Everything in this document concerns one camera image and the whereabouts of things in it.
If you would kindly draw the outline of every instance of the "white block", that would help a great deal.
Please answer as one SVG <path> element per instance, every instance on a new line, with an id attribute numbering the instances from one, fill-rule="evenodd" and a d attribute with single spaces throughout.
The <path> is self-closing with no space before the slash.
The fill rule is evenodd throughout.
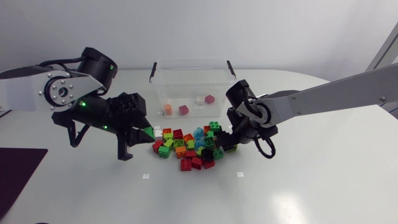
<path id="1" fill-rule="evenodd" d="M 198 96 L 197 97 L 197 105 L 204 105 L 205 104 L 205 97 L 204 96 Z"/>
<path id="2" fill-rule="evenodd" d="M 162 140 L 163 139 L 163 134 L 162 134 L 162 130 L 160 129 L 156 129 L 155 130 L 155 140 Z"/>

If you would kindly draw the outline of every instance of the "toy block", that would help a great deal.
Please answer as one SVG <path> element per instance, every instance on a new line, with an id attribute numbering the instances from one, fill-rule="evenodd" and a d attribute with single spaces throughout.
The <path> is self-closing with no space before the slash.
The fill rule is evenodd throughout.
<path id="1" fill-rule="evenodd" d="M 213 150 L 211 149 L 202 149 L 201 150 L 201 159 L 203 162 L 210 162 L 214 160 Z"/>
<path id="2" fill-rule="evenodd" d="M 216 165 L 216 161 L 203 162 L 203 166 L 205 167 L 205 169 L 209 169 L 209 168 L 213 167 L 214 165 Z"/>
<path id="3" fill-rule="evenodd" d="M 180 111 L 181 115 L 186 115 L 187 113 L 189 113 L 189 109 L 186 105 L 178 107 L 178 110 Z"/>
<path id="4" fill-rule="evenodd" d="M 195 150 L 198 150 L 198 148 L 202 146 L 205 146 L 204 140 L 199 139 L 195 141 Z"/>
<path id="5" fill-rule="evenodd" d="M 172 132 L 171 128 L 164 128 L 162 133 L 163 133 L 163 138 L 164 138 L 164 134 L 170 134 L 170 133 L 173 133 L 173 132 Z"/>
<path id="6" fill-rule="evenodd" d="M 155 139 L 154 129 L 152 127 L 144 128 L 144 132 L 153 139 Z"/>
<path id="7" fill-rule="evenodd" d="M 161 140 L 158 140 L 155 142 L 155 144 L 152 145 L 152 148 L 154 149 L 154 152 L 159 154 L 159 147 L 163 146 L 163 142 Z"/>
<path id="8" fill-rule="evenodd" d="M 206 137 L 214 137 L 213 131 L 207 131 Z"/>
<path id="9" fill-rule="evenodd" d="M 204 130 L 205 134 L 207 134 L 207 132 L 210 131 L 210 126 L 204 126 L 203 130 Z"/>
<path id="10" fill-rule="evenodd" d="M 214 149 L 213 155 L 214 155 L 214 160 L 221 159 L 222 157 L 224 157 L 223 151 L 219 148 Z"/>
<path id="11" fill-rule="evenodd" d="M 195 142 L 194 142 L 194 140 L 189 140 L 188 141 L 188 143 L 187 143 L 187 150 L 188 151 L 191 151 L 191 150 L 195 150 Z"/>
<path id="12" fill-rule="evenodd" d="M 173 139 L 174 139 L 174 138 L 173 138 L 173 133 L 163 134 L 163 138 L 164 138 L 165 140 L 169 140 L 169 139 L 173 140 Z"/>
<path id="13" fill-rule="evenodd" d="M 185 152 L 185 157 L 186 158 L 193 158 L 197 156 L 197 152 L 196 151 L 187 151 Z"/>
<path id="14" fill-rule="evenodd" d="M 181 171 L 191 171 L 191 160 L 190 159 L 181 159 Z"/>
<path id="15" fill-rule="evenodd" d="M 205 138 L 205 147 L 207 149 L 214 149 L 216 147 L 216 144 L 214 143 L 213 137 Z"/>
<path id="16" fill-rule="evenodd" d="M 186 151 L 187 151 L 187 148 L 185 146 L 175 148 L 175 153 L 177 154 L 177 158 L 185 157 Z"/>
<path id="17" fill-rule="evenodd" d="M 205 97 L 205 101 L 208 104 L 212 104 L 214 102 L 214 100 L 215 100 L 214 96 L 208 95 Z"/>
<path id="18" fill-rule="evenodd" d="M 163 158 L 169 158 L 170 155 L 170 148 L 166 146 L 159 147 L 159 156 Z"/>
<path id="19" fill-rule="evenodd" d="M 201 152 L 202 150 L 206 149 L 205 147 L 199 147 L 197 150 L 197 158 L 201 158 Z"/>
<path id="20" fill-rule="evenodd" d="M 220 124 L 218 124 L 217 121 L 211 121 L 209 123 L 209 126 L 211 131 L 216 131 L 216 132 L 220 131 Z"/>
<path id="21" fill-rule="evenodd" d="M 232 153 L 232 152 L 236 152 L 236 149 L 238 148 L 238 145 L 236 144 L 232 149 L 226 151 L 226 153 Z"/>
<path id="22" fill-rule="evenodd" d="M 163 140 L 162 130 L 160 129 L 155 130 L 155 140 Z"/>
<path id="23" fill-rule="evenodd" d="M 169 149 L 173 148 L 173 143 L 174 140 L 173 139 L 168 139 L 163 145 Z"/>
<path id="24" fill-rule="evenodd" d="M 197 105 L 204 105 L 205 104 L 205 97 L 204 96 L 198 96 L 196 104 Z"/>
<path id="25" fill-rule="evenodd" d="M 181 129 L 173 131 L 174 139 L 183 139 L 183 134 Z"/>
<path id="26" fill-rule="evenodd" d="M 189 141 L 189 140 L 193 140 L 192 134 L 186 134 L 186 135 L 183 136 L 183 138 L 184 138 L 184 140 L 185 140 L 185 142 L 186 142 L 187 144 L 188 144 L 188 141 Z"/>
<path id="27" fill-rule="evenodd" d="M 172 105 L 166 104 L 163 107 L 164 114 L 171 115 L 173 113 Z"/>
<path id="28" fill-rule="evenodd" d="M 176 140 L 174 140 L 174 148 L 176 148 L 176 147 L 182 147 L 182 146 L 184 146 L 184 140 L 182 140 L 182 139 L 176 139 Z"/>
<path id="29" fill-rule="evenodd" d="M 203 137 L 203 129 L 202 128 L 196 128 L 196 130 L 193 132 L 193 137 L 198 140 Z"/>
<path id="30" fill-rule="evenodd" d="M 191 166 L 192 168 L 201 170 L 201 165 L 202 165 L 202 161 L 201 159 L 197 158 L 197 157 L 193 157 L 191 160 Z"/>

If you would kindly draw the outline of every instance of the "pink block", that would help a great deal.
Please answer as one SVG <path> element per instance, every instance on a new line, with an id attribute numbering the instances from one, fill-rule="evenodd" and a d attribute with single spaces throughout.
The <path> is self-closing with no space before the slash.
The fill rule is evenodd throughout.
<path id="1" fill-rule="evenodd" d="M 205 101 L 208 104 L 212 104 L 214 102 L 214 96 L 211 96 L 211 95 L 206 96 Z"/>

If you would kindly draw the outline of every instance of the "robotic arm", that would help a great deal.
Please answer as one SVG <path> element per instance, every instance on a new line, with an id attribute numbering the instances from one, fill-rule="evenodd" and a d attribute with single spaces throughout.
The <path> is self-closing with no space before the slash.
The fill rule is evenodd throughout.
<path id="1" fill-rule="evenodd" d="M 66 63 L 80 62 L 76 71 Z M 49 65 L 58 64 L 65 71 Z M 70 144 L 77 147 L 90 126 L 116 134 L 118 159 L 128 160 L 127 148 L 154 142 L 142 129 L 146 120 L 145 100 L 137 93 L 122 93 L 103 99 L 118 72 L 118 66 L 101 52 L 87 47 L 81 57 L 51 60 L 38 66 L 0 73 L 0 111 L 54 111 L 55 124 L 68 129 Z M 76 136 L 75 122 L 85 124 Z"/>
<path id="2" fill-rule="evenodd" d="M 233 132 L 218 135 L 217 145 L 228 151 L 235 144 L 254 141 L 260 153 L 271 159 L 275 156 L 271 136 L 278 133 L 276 124 L 295 116 L 398 99 L 398 63 L 303 91 L 280 91 L 257 97 L 246 80 L 241 80 L 226 96 L 232 105 L 227 115 Z M 268 143 L 271 154 L 261 149 L 258 139 Z"/>

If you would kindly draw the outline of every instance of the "magenta cube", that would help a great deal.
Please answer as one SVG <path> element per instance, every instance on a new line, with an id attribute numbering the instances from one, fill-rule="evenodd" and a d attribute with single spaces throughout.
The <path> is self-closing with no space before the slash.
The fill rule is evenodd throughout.
<path id="1" fill-rule="evenodd" d="M 208 104 L 212 104 L 214 102 L 214 96 L 211 96 L 211 95 L 206 96 L 205 101 Z"/>
<path id="2" fill-rule="evenodd" d="M 189 112 L 189 109 L 186 105 L 180 106 L 178 110 L 180 111 L 181 115 L 186 115 Z"/>

